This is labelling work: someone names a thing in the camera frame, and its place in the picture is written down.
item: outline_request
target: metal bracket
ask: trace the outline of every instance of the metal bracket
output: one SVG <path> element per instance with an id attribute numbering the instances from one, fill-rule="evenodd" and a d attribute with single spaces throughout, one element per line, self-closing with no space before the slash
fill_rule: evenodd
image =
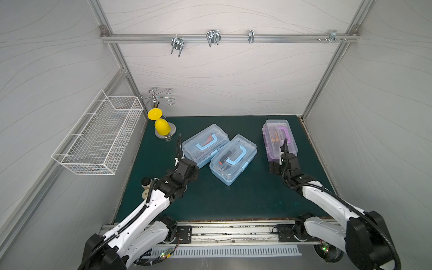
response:
<path id="1" fill-rule="evenodd" d="M 294 232 L 294 226 L 292 224 L 278 224 L 273 227 L 277 233 L 279 242 L 316 242 L 319 241 L 318 238 L 309 236 L 306 239 L 298 239 Z"/>
<path id="2" fill-rule="evenodd" d="M 255 32 L 253 30 L 249 30 L 249 43 L 253 43 L 255 41 Z"/>
<path id="3" fill-rule="evenodd" d="M 349 34 L 350 35 L 359 35 L 359 28 L 360 28 L 360 24 L 354 24 L 353 27 L 351 28 Z"/>
<path id="4" fill-rule="evenodd" d="M 219 45 L 219 41 L 221 39 L 219 30 L 210 30 L 206 33 L 207 42 L 209 43 L 209 46 L 212 46 L 212 43 L 216 43 L 216 45 Z"/>
<path id="5" fill-rule="evenodd" d="M 101 37 L 108 37 L 108 27 L 99 25 L 99 29 L 101 30 Z"/>
<path id="6" fill-rule="evenodd" d="M 174 51 L 174 49 L 180 50 L 178 52 L 178 57 L 180 57 L 181 51 L 183 50 L 183 47 L 184 47 L 183 40 L 181 38 L 175 37 L 175 38 L 172 39 L 171 45 L 172 45 L 171 54 Z"/>
<path id="7" fill-rule="evenodd" d="M 333 31 L 330 33 L 330 36 L 329 36 L 328 38 L 326 38 L 327 43 L 332 43 L 333 41 L 343 42 L 342 39 L 339 39 L 339 38 L 336 37 L 336 34 L 337 34 L 337 33 L 336 33 L 336 30 L 333 30 Z"/>
<path id="8" fill-rule="evenodd" d="M 180 244 L 190 244 L 192 239 L 192 226 L 177 226 Z"/>

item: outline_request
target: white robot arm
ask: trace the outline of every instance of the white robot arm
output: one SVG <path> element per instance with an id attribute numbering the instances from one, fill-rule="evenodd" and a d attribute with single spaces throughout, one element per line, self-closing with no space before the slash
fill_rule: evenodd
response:
<path id="1" fill-rule="evenodd" d="M 280 165 L 283 183 L 314 202 L 339 225 L 304 215 L 293 229 L 299 240 L 316 237 L 346 253 L 361 270 L 400 269 L 400 259 L 384 218 L 375 211 L 366 212 L 326 189 L 310 175 L 303 174 L 297 157 L 288 152 L 286 139 L 281 146 Z"/>
<path id="2" fill-rule="evenodd" d="M 126 270 L 152 246 L 162 241 L 173 241 L 177 223 L 167 216 L 146 227 L 170 203 L 183 197 L 189 182 L 198 179 L 198 171 L 195 162 L 181 159 L 175 170 L 161 179 L 155 178 L 146 201 L 102 237 L 94 234 L 87 240 L 78 270 Z"/>

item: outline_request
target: toolbox handle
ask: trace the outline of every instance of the toolbox handle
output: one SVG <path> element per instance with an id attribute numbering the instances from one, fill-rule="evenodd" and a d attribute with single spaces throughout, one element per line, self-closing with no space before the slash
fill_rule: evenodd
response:
<path id="1" fill-rule="evenodd" d="M 239 147 L 243 152 L 238 156 L 238 158 L 234 161 L 230 160 L 229 158 L 226 160 L 226 163 L 231 164 L 231 165 L 236 165 L 245 155 L 247 150 L 243 147 L 240 146 Z"/>
<path id="2" fill-rule="evenodd" d="M 215 134 L 212 134 L 213 140 L 211 142 L 209 142 L 208 144 L 201 146 L 200 143 L 197 143 L 197 145 L 195 145 L 199 150 L 205 150 L 206 148 L 210 147 L 211 145 L 213 145 L 216 141 L 217 141 L 217 137 Z"/>
<path id="3" fill-rule="evenodd" d="M 291 143 L 291 137 L 289 136 L 288 129 L 286 129 L 286 127 L 279 127 L 279 129 L 282 129 L 283 131 L 285 131 L 285 136 L 288 139 L 288 141 L 286 143 Z"/>

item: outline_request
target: dark green table mat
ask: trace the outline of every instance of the dark green table mat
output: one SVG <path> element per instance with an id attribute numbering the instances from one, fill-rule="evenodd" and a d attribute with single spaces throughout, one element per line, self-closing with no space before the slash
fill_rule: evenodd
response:
<path id="1" fill-rule="evenodd" d="M 200 169 L 199 180 L 190 183 L 184 197 L 173 202 L 163 214 L 179 221 L 284 218 L 307 212 L 317 216 L 328 216 L 313 202 L 286 187 L 280 177 L 268 172 L 262 134 L 262 127 L 267 119 L 288 120 L 299 149 L 298 158 L 303 172 L 333 190 L 299 118 L 295 115 L 169 117 L 168 122 L 176 125 L 177 134 L 182 134 L 183 141 L 209 125 L 217 124 L 230 139 L 241 134 L 254 142 L 257 145 L 257 154 L 231 186 L 226 186 L 216 178 L 209 165 L 205 165 Z M 133 165 L 116 222 L 123 220 L 143 201 L 143 177 L 159 178 L 165 175 L 166 170 L 174 167 L 177 135 L 169 141 L 162 141 L 156 138 L 154 130 L 154 121 L 150 121 Z"/>

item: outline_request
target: wire basket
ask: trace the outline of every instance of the wire basket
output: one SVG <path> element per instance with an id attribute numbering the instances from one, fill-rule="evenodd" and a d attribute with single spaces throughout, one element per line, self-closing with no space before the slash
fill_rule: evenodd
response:
<path id="1" fill-rule="evenodd" d="M 74 133 L 78 121 L 52 155 L 54 160 L 77 175 L 114 175 L 143 111 L 135 96 L 101 93 L 99 96 L 105 98 L 96 97 L 81 117 L 89 118 L 83 128 Z M 64 153 L 58 152 L 62 145 L 68 149 Z"/>

